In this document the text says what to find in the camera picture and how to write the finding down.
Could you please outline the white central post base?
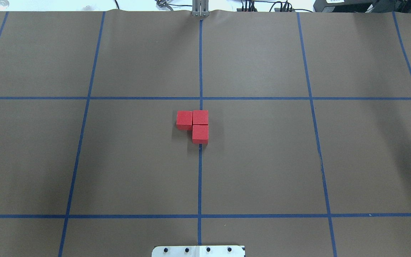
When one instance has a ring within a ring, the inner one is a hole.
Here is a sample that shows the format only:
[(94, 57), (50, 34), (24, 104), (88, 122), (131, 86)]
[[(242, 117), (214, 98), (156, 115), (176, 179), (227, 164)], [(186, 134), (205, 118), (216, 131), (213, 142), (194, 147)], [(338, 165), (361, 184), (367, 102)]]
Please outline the white central post base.
[(244, 246), (205, 245), (205, 246), (158, 246), (154, 247), (152, 257), (245, 257)]

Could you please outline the black power adapter box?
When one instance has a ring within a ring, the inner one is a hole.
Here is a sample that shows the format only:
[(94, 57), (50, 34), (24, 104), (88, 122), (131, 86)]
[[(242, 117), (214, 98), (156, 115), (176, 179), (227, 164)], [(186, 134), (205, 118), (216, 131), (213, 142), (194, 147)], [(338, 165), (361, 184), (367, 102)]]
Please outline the black power adapter box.
[(315, 12), (363, 13), (372, 5), (373, 0), (315, 0)]

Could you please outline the aluminium frame post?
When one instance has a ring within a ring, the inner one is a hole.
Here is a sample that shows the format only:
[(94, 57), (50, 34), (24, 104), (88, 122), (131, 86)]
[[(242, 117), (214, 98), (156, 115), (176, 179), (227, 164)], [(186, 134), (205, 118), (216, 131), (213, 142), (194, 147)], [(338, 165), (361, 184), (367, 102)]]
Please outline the aluminium frame post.
[(192, 1), (192, 16), (193, 17), (208, 17), (209, 0), (193, 0)]

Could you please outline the red block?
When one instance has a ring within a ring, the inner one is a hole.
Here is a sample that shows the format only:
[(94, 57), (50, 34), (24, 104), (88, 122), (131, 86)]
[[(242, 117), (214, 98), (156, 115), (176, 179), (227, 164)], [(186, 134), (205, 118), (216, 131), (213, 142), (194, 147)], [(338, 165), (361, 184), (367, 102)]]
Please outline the red block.
[(192, 130), (192, 142), (194, 144), (208, 144), (209, 126), (194, 124)]
[(194, 110), (192, 117), (193, 125), (209, 125), (209, 112), (208, 110)]
[(179, 110), (176, 117), (176, 128), (181, 131), (193, 129), (193, 111)]

